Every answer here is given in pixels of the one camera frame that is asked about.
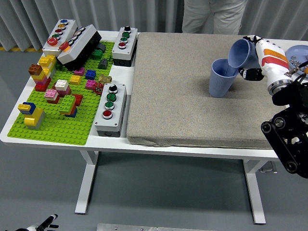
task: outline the blue plastic cup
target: blue plastic cup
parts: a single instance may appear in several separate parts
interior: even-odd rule
[[[228,59],[216,59],[212,63],[208,88],[210,95],[216,98],[225,96],[238,74],[238,68],[231,67]]]
[[[260,68],[255,44],[243,38],[232,45],[228,62],[235,68]]]

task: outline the blue plate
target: blue plate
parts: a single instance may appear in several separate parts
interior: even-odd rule
[[[289,68],[293,69],[295,65],[290,63],[291,57],[295,56],[296,61],[299,61],[300,63],[304,63],[308,61],[308,46],[305,45],[297,45],[290,47],[287,52],[285,53],[285,56],[287,57],[287,60],[289,61]]]

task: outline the person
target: person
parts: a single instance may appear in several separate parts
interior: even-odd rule
[[[184,0],[183,33],[201,33],[214,14],[213,33],[237,35],[247,0]]]

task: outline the gray felt mat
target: gray felt mat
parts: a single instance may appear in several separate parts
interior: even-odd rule
[[[266,79],[237,76],[224,98],[208,93],[211,64],[242,36],[141,33],[127,138],[147,146],[270,149],[260,130],[282,107]]]

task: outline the white table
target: white table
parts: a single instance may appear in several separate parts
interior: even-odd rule
[[[103,41],[115,41],[118,32],[100,31]],[[281,46],[284,50],[294,45],[308,45],[305,41],[289,41],[271,39],[273,43]],[[133,84],[134,67],[112,66],[110,76],[113,83],[126,84],[127,87],[127,106],[123,121],[122,133],[120,138],[100,137],[96,129],[92,126],[89,138],[84,146],[63,144],[46,141],[35,141],[8,137],[13,123],[19,115],[18,105],[27,101],[35,83],[29,78],[23,92],[21,93],[16,105],[10,114],[1,134],[0,139],[7,145],[23,147],[40,147],[53,149],[72,149],[79,150],[87,162],[80,193],[77,201],[75,213],[85,214],[88,206],[88,199],[92,180],[96,168],[99,152],[122,152],[135,154],[159,154],[159,155],[178,155],[211,158],[241,159],[244,163],[245,175],[250,195],[252,212],[256,224],[265,224],[260,193],[257,185],[255,172],[260,169],[267,161],[278,161],[278,157],[273,150],[251,150],[251,149],[226,149],[226,148],[198,148],[198,147],[147,147],[141,145],[131,145],[126,138],[126,127],[128,121],[128,109]]]

